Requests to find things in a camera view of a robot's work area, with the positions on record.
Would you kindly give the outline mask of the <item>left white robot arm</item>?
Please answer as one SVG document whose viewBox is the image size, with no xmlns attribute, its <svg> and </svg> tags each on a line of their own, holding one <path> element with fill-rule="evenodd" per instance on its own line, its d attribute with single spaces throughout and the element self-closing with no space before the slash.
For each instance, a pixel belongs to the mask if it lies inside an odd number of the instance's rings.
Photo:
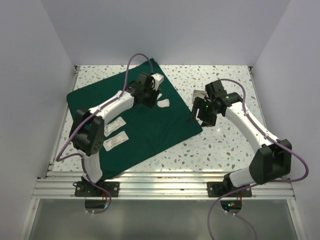
<svg viewBox="0 0 320 240">
<path fill-rule="evenodd" d="M 100 166 L 100 150 L 104 144 L 105 126 L 121 113 L 135 105 L 152 108 L 160 94 L 164 76 L 159 73 L 140 73 L 137 80 L 105 102 L 90 109 L 78 109 L 73 120 L 70 137 L 73 147 L 82 158 L 83 177 L 88 181 L 86 190 L 92 196 L 103 193 L 100 181 L 103 172 Z"/>
</svg>

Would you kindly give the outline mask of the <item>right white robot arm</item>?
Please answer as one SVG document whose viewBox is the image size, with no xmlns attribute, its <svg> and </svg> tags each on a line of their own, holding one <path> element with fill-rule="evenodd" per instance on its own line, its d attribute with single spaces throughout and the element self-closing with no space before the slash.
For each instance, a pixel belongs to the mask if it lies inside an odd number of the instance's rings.
<svg viewBox="0 0 320 240">
<path fill-rule="evenodd" d="M 235 196 L 241 187 L 262 185 L 291 171 L 291 143 L 270 133 L 249 111 L 245 95 L 228 93 L 221 80 L 205 86 L 203 97 L 193 97 L 190 120 L 199 119 L 202 127 L 214 127 L 217 116 L 231 121 L 249 142 L 254 157 L 248 167 L 230 172 L 223 177 L 221 189 L 227 196 Z"/>
</svg>

